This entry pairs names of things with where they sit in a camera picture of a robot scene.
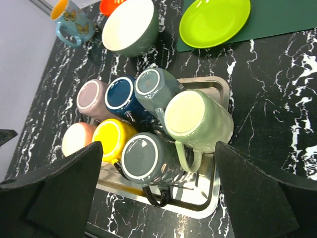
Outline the pink mug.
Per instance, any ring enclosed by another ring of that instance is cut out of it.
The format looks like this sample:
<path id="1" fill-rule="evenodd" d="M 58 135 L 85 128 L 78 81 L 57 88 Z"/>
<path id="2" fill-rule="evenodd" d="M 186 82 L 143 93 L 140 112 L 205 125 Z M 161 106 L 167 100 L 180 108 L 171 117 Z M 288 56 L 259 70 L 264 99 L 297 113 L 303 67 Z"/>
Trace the pink mug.
<path id="1" fill-rule="evenodd" d="M 69 156 L 92 143 L 92 137 L 97 126 L 86 122 L 77 122 L 71 125 L 62 139 L 62 152 Z"/>

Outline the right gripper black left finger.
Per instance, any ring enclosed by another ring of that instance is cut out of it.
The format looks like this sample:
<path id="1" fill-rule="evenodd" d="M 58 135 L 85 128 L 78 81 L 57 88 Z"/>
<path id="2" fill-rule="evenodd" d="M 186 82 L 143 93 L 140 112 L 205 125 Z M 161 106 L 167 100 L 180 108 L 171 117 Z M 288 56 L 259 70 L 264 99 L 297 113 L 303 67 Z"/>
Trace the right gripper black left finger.
<path id="1" fill-rule="evenodd" d="M 27 220 L 60 238 L 84 235 L 98 181 L 102 145 L 93 142 L 48 177 Z"/>

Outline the dark grey mug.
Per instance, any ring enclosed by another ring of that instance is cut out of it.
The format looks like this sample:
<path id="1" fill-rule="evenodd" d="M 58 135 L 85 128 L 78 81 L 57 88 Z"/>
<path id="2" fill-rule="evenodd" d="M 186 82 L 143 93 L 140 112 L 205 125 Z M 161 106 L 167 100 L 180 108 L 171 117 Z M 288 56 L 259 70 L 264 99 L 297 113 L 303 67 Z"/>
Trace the dark grey mug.
<path id="1" fill-rule="evenodd" d="M 121 167 L 127 179 L 140 184 L 156 207 L 168 204 L 170 187 L 184 174 L 175 145 L 149 132 L 138 133 L 126 142 Z"/>

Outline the blue-grey mug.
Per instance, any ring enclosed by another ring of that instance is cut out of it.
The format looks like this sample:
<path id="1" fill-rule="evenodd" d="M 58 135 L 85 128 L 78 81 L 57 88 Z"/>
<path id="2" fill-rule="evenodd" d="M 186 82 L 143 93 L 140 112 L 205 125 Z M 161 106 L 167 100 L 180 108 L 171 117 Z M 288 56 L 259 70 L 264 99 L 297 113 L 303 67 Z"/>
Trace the blue-grey mug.
<path id="1" fill-rule="evenodd" d="M 145 69 L 134 82 L 135 95 L 140 104 L 164 124 L 168 103 L 185 87 L 167 70 Z"/>

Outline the yellow mug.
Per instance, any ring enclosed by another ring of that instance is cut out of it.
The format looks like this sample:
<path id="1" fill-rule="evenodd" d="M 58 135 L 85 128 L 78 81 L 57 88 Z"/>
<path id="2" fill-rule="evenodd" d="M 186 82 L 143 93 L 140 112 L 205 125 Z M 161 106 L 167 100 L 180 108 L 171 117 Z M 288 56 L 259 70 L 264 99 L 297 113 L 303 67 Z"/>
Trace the yellow mug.
<path id="1" fill-rule="evenodd" d="M 103 162 L 120 162 L 126 142 L 138 131 L 130 124 L 118 119 L 106 119 L 94 131 L 92 141 L 100 141 L 103 148 Z"/>

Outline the navy blue mug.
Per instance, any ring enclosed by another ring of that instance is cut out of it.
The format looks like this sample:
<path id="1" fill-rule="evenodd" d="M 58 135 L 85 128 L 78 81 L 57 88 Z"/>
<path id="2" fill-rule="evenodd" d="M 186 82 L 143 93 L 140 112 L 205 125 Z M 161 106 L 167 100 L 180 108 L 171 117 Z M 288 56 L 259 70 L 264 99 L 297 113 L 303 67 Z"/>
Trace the navy blue mug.
<path id="1" fill-rule="evenodd" d="M 150 123 L 154 116 L 136 98 L 134 82 L 128 75 L 115 79 L 105 92 L 106 108 L 128 122 Z"/>

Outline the light green mug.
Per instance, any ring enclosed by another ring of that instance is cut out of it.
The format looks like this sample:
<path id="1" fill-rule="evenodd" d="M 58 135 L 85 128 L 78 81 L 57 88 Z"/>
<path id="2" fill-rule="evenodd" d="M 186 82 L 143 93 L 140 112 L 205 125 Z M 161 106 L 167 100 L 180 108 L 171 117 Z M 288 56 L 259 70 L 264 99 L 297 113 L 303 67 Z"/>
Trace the light green mug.
<path id="1" fill-rule="evenodd" d="M 233 119 L 223 106 L 199 90 L 186 90 L 169 102 L 164 124 L 175 140 L 184 171 L 199 170 L 204 153 L 213 153 L 216 143 L 228 143 L 233 135 Z"/>

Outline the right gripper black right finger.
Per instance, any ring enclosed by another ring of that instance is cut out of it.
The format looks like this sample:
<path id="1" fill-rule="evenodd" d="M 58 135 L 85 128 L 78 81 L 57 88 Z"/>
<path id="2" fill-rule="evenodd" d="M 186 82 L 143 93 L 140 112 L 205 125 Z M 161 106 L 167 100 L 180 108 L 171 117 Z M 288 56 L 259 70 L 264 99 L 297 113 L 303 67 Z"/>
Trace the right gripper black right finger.
<path id="1" fill-rule="evenodd" d="M 214 157 L 235 237 L 283 238 L 299 228 L 279 183 L 250 157 L 224 142 Z"/>

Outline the mauve mug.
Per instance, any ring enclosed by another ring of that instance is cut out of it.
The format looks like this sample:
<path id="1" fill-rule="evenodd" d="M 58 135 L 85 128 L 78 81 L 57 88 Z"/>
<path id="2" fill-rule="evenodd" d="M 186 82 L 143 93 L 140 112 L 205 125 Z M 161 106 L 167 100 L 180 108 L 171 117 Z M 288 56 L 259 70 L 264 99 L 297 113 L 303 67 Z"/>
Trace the mauve mug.
<path id="1" fill-rule="evenodd" d="M 87 81 L 79 90 L 76 105 L 80 113 L 102 122 L 119 119 L 106 108 L 105 93 L 108 85 L 98 79 Z"/>

